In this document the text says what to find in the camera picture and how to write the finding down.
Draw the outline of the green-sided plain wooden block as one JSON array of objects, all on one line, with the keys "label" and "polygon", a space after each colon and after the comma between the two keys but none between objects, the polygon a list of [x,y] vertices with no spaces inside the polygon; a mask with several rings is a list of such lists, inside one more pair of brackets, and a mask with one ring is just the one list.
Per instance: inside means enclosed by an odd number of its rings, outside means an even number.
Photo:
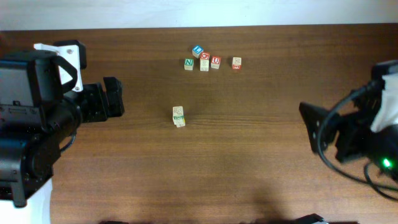
[{"label": "green-sided plain wooden block", "polygon": [[183,107],[182,106],[174,106],[173,107],[173,119],[184,119]]}]

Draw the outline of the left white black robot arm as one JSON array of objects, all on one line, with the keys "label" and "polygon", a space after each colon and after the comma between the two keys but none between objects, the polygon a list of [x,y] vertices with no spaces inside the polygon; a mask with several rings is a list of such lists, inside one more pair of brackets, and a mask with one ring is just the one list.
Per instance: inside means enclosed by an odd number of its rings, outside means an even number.
[{"label": "left white black robot arm", "polygon": [[1,222],[49,223],[53,165],[84,123],[124,114],[115,77],[84,84],[78,40],[37,43],[1,58]]}]

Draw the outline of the yellow-sided plain wooden block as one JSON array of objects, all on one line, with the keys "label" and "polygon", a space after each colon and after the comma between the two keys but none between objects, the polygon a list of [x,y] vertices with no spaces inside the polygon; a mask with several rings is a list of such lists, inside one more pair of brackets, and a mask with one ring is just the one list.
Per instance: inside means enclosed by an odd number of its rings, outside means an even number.
[{"label": "yellow-sided plain wooden block", "polygon": [[176,125],[176,127],[181,128],[185,126],[185,119],[175,119],[174,120],[174,125]]}]

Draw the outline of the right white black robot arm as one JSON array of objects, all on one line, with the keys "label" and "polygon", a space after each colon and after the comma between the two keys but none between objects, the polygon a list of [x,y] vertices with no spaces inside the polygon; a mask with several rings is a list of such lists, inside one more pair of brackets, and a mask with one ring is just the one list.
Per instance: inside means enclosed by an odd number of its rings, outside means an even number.
[{"label": "right white black robot arm", "polygon": [[339,163],[367,157],[381,173],[397,180],[397,61],[375,64],[371,81],[353,90],[339,104],[349,101],[358,110],[344,115],[338,113],[338,108],[327,110],[300,103],[312,151],[334,169],[324,151],[335,144]]}]

